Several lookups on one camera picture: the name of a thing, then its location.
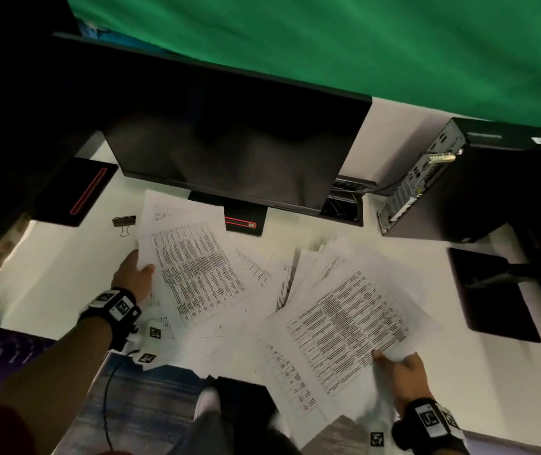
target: gray pants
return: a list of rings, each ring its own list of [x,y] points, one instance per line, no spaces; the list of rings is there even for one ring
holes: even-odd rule
[[[275,429],[257,440],[237,444],[248,454],[301,455],[296,446]],[[189,426],[167,455],[235,455],[234,431],[218,412],[205,412]]]

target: stack of papers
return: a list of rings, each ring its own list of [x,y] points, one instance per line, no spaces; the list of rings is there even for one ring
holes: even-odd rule
[[[147,191],[138,242],[138,265],[156,267],[138,323],[156,321],[163,344],[144,369],[217,376],[250,345],[299,447],[341,415],[361,420],[384,405],[373,349],[400,360],[438,330],[409,269],[344,237],[279,264],[237,246],[222,207]]]

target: computer case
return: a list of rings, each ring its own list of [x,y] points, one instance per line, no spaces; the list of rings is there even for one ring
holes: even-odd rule
[[[541,218],[541,128],[452,118],[377,212],[387,237],[466,243]]]

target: green curtain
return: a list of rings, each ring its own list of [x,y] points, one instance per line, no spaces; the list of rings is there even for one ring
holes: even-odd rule
[[[541,0],[69,0],[217,64],[541,126]]]

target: black wristband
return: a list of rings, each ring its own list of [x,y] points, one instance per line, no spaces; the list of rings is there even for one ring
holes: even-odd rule
[[[415,455],[430,455],[439,449],[450,449],[469,455],[464,434],[452,414],[434,399],[421,398],[405,407],[403,418],[392,427],[392,438],[402,450]]]
[[[113,332],[110,349],[122,351],[140,314],[142,311],[136,305],[136,298],[130,290],[112,288],[98,295],[81,313],[78,321],[93,316],[105,319]]]

